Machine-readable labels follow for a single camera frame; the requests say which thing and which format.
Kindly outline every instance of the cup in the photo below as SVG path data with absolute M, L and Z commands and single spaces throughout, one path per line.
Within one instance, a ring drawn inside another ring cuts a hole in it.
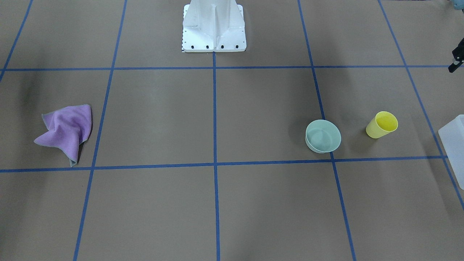
M 330 121 L 315 120 L 306 127 L 306 145 L 314 152 L 332 152 L 340 146 L 342 136 Z
M 398 120 L 387 111 L 378 112 L 366 127 L 366 133 L 369 137 L 378 139 L 394 132 L 398 128 Z

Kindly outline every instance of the microfiber towel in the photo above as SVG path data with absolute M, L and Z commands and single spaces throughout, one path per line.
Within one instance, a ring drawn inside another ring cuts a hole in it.
M 92 129 L 90 105 L 68 106 L 42 114 L 48 132 L 34 140 L 38 145 L 55 147 L 69 158 L 71 167 L 76 165 L 79 145 L 89 138 Z

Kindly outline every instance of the floor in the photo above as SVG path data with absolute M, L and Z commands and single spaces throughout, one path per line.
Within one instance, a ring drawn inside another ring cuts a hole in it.
M 238 1 L 247 50 L 182 53 L 188 0 L 0 2 L 0 260 L 462 261 L 438 130 L 449 1 Z M 79 163 L 33 140 L 90 104 Z M 390 111 L 397 131 L 364 128 Z M 342 144 L 316 154 L 316 119 Z

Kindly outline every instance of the blue tape line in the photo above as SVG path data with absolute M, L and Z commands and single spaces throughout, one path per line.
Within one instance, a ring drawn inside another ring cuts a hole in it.
M 211 70 L 212 67 L 115 67 L 115 70 Z
M 311 62 L 311 66 L 312 66 L 311 70 L 313 72 L 314 85 L 316 87 L 317 99 L 319 100 L 319 107 L 320 107 L 320 110 L 321 110 L 321 116 L 322 116 L 322 119 L 325 119 L 324 107 L 322 105 L 321 94 L 319 92 L 319 84 L 317 83 L 316 70 L 314 68 L 313 58 L 312 58 L 312 54 L 311 54 L 311 48 L 309 46 L 308 34 L 306 32 L 306 26 L 304 24 L 303 11 L 302 11 L 302 8 L 301 8 L 300 0 L 298 0 L 298 9 L 300 11 L 301 23 L 303 25 L 304 37 L 305 37 L 305 40 L 306 40 L 306 47 L 308 49 L 309 60 Z M 345 210 L 345 203 L 343 201 L 342 188 L 340 186 L 340 181 L 338 179 L 337 167 L 335 165 L 333 152 L 330 153 L 330 161 L 332 162 L 332 167 L 334 169 L 335 181 L 337 183 L 337 188 L 338 188 L 338 196 L 340 198 L 340 205 L 342 207 L 343 219 L 345 221 L 345 227 L 346 227 L 346 230 L 347 230 L 348 241 L 349 241 L 349 245 L 350 245 L 350 249 L 351 249 L 351 256 L 353 258 L 353 261 L 356 261 L 356 254 L 354 252 L 353 240 L 351 238 L 351 232 L 350 232 L 350 228 L 349 228 L 348 217 L 347 217 L 346 210 Z
M 95 170 L 132 170 L 132 169 L 162 169 L 214 166 L 214 163 L 186 163 L 186 164 L 152 164 L 152 165 L 128 165 L 128 166 L 100 166 Z
M 361 161 L 394 161 L 394 160 L 421 160 L 421 159 L 447 159 L 448 156 L 417 156 L 417 157 L 380 157 L 380 158 L 344 158 L 334 159 L 335 162 L 361 162 Z M 121 166 L 95 166 L 94 170 L 130 170 L 130 169 L 157 169 L 157 168 L 185 168 L 208 166 L 236 166 L 236 165 L 272 165 L 272 164 L 302 164 L 302 163 L 329 163 L 330 159 L 314 160 L 281 160 L 281 161 L 242 161 L 242 162 L 218 162 L 218 163 L 178 163 L 178 164 L 149 164 L 149 165 L 121 165 Z M 73 171 L 91 170 L 91 167 L 74 168 L 43 168 L 43 169 L 5 169 L 0 173 L 15 172 L 41 172 L 41 171 Z
M 218 162 L 218 166 L 237 166 L 237 165 L 271 165 L 271 164 L 302 164 L 302 163 L 327 163 L 329 159 L 314 160 L 279 160 L 279 161 L 241 161 L 241 162 Z
M 361 161 L 392 161 L 392 160 L 417 160 L 417 159 L 441 159 L 442 156 L 418 156 L 418 157 L 381 157 L 381 158 L 346 158 L 334 159 L 335 162 L 361 162 Z
M 214 166 L 214 202 L 216 211 L 216 261 L 221 260 L 221 243 L 219 229 L 219 189 L 218 189 L 218 167 Z
M 333 69 L 333 68 L 405 68 L 404 65 L 295 65 L 295 66 L 217 66 L 217 70 L 235 69 Z M 448 65 L 407 65 L 409 68 L 447 68 Z M 130 70 L 211 70 L 213 67 L 115 67 L 116 71 Z M 111 67 L 80 67 L 80 68 L 10 68 L 5 72 L 41 72 L 41 71 L 109 71 Z
M 0 170 L 0 173 L 42 172 L 42 171 L 75 171 L 75 170 L 91 170 L 91 167 L 42 168 L 42 169 L 10 169 L 10 170 Z
M 448 68 L 449 65 L 406 65 L 409 68 Z
M 317 69 L 323 68 L 404 68 L 404 65 L 315 65 Z
M 218 66 L 216 69 L 309 69 L 309 65 L 295 65 L 295 66 Z
M 5 65 L 3 66 L 3 70 L 1 71 L 0 82 L 3 79 L 3 75 L 5 75 L 5 70 L 8 67 L 8 64 L 10 63 L 10 59 L 11 59 L 11 56 L 13 55 L 14 48 L 16 47 L 16 44 L 18 43 L 18 39 L 19 39 L 19 36 L 21 35 L 21 32 L 23 31 L 27 16 L 29 15 L 29 11 L 31 10 L 32 1 L 33 0 L 29 1 L 29 5 L 27 6 L 26 13 L 23 18 L 23 22 L 21 23 L 21 26 L 19 27 L 18 34 L 16 35 L 16 38 L 14 39 L 13 45 L 11 46 L 11 49 L 10 49 L 10 53 L 8 54 Z
M 422 99 L 420 98 L 419 91 L 416 88 L 416 84 L 414 83 L 411 72 L 409 71 L 406 60 L 405 60 L 405 58 L 403 56 L 403 52 L 401 51 L 400 45 L 398 44 L 398 41 L 396 40 L 395 33 L 393 32 L 392 26 L 391 26 L 390 21 L 388 20 L 388 17 L 387 17 L 387 13 L 385 12 L 385 9 L 383 8 L 381 0 L 377 0 L 377 2 L 379 3 L 379 6 L 380 6 L 380 9 L 382 10 L 385 21 L 387 22 L 388 28 L 390 29 L 390 33 L 392 34 L 393 40 L 395 41 L 396 48 L 398 49 L 398 52 L 400 53 L 401 59 L 403 60 L 403 63 L 405 65 L 405 67 L 406 67 L 406 71 L 407 71 L 407 74 L 409 76 L 409 80 L 411 81 L 412 87 L 414 89 L 414 92 L 416 93 L 416 96 L 417 96 L 417 99 L 419 101 L 422 112 L 423 112 L 423 114 L 425 116 L 425 119 L 427 120 L 427 124 L 429 125 L 429 128 L 430 128 L 430 132 L 432 133 L 432 136 L 433 136 L 433 139 L 435 140 L 435 144 L 436 144 L 436 146 L 438 148 L 438 151 L 440 152 L 440 155 L 443 158 L 443 163 L 445 164 L 446 170 L 448 172 L 448 176 L 451 179 L 451 183 L 453 184 L 456 195 L 458 196 L 459 202 L 461 203 L 461 207 L 464 210 L 464 202 L 462 200 L 461 194 L 459 193 L 459 189 L 458 189 L 458 187 L 456 185 L 456 181 L 454 180 L 453 175 L 451 174 L 450 169 L 448 168 L 448 164 L 446 163 L 446 161 L 444 159 L 445 155 L 443 154 L 443 151 L 442 151 L 442 149 L 440 147 L 440 143 L 438 142 L 437 135 L 435 135 L 435 131 L 433 130 L 432 124 L 431 124 L 430 119 L 429 119 L 429 117 L 427 115 L 427 111 L 425 110 L 424 104 L 422 103 Z
M 79 254 L 79 246 L 82 238 L 82 231 L 84 229 L 85 214 L 87 213 L 87 205 L 89 204 L 90 188 L 92 186 L 93 171 L 90 171 L 89 181 L 87 182 L 87 190 L 85 192 L 84 206 L 82 208 L 81 222 L 79 223 L 79 232 L 77 233 L 76 248 L 74 249 L 73 261 L 77 261 L 77 255 Z
M 214 201 L 216 211 L 216 261 L 221 260 L 219 232 L 219 189 L 218 189 L 218 146 L 217 146 L 217 106 L 216 106 L 216 53 L 213 52 L 213 158 L 214 158 Z
M 21 68 L 6 69 L 7 72 L 41 72 L 41 71 L 109 71 L 109 67 L 89 67 L 89 68 Z
M 313 72 L 314 85 L 316 87 L 317 100 L 319 101 L 319 109 L 321 110 L 322 119 L 325 120 L 324 108 L 322 106 L 321 93 L 319 92 L 319 84 L 317 83 L 316 71 L 314 69 L 313 56 L 311 54 L 311 48 L 309 47 L 308 34 L 306 32 L 306 26 L 304 24 L 303 11 L 301 10 L 301 2 L 298 0 L 298 9 L 300 10 L 301 24 L 303 26 L 304 39 L 306 40 L 306 48 L 308 49 L 309 61 L 311 63 L 311 71 Z
M 89 196 L 90 196 L 90 189 L 91 189 L 91 186 L 92 186 L 93 173 L 94 173 L 94 169 L 95 169 L 95 163 L 97 161 L 98 147 L 100 145 L 100 138 L 101 138 L 101 135 L 102 135 L 103 122 L 105 120 L 106 105 L 108 103 L 108 96 L 110 94 L 111 81 L 112 81 L 112 78 L 113 78 L 113 72 L 114 72 L 115 63 L 116 63 L 116 56 L 117 56 L 117 51 L 118 51 L 118 47 L 119 47 L 119 39 L 121 38 L 122 26 L 124 24 L 124 16 L 125 16 L 125 13 L 126 13 L 126 7 L 127 7 L 127 0 L 124 0 L 124 7 L 122 8 L 121 22 L 119 24 L 119 31 L 118 31 L 118 35 L 117 35 L 117 39 L 116 39 L 116 46 L 115 46 L 115 51 L 114 51 L 114 54 L 113 54 L 113 62 L 111 64 L 111 71 L 110 71 L 110 76 L 108 78 L 108 86 L 106 87 L 105 101 L 103 103 L 103 110 L 102 110 L 102 115 L 101 115 L 101 118 L 100 118 L 100 126 L 98 128 L 97 141 L 96 141 L 96 144 L 95 144 L 95 151 L 94 151 L 94 154 L 93 154 L 92 169 L 91 169 L 90 175 L 89 175 L 89 182 L 87 184 L 87 191 L 85 192 L 84 207 L 82 209 L 81 222 L 80 222 L 80 225 L 79 225 L 79 232 L 77 234 L 76 248 L 74 249 L 73 261 L 77 261 L 77 256 L 79 254 L 79 247 L 80 247 L 80 242 L 81 242 L 81 237 L 82 237 L 82 231 L 84 229 L 85 214 L 87 212 L 87 205 L 88 205 L 88 202 L 89 202 Z
M 346 209 L 345 209 L 345 201 L 343 199 L 342 187 L 340 185 L 340 180 L 338 178 L 338 171 L 337 171 L 337 167 L 335 165 L 335 159 L 334 159 L 333 152 L 330 153 L 330 159 L 332 160 L 332 168 L 334 169 L 335 182 L 337 183 L 338 197 L 340 198 L 340 205 L 342 207 L 343 219 L 345 221 L 345 228 L 347 230 L 349 247 L 350 247 L 350 250 L 351 250 L 351 257 L 353 258 L 353 261 L 356 261 L 356 253 L 354 251 L 353 239 L 351 237 L 351 230 L 349 228 L 348 216 L 347 216 L 347 212 L 346 212 Z

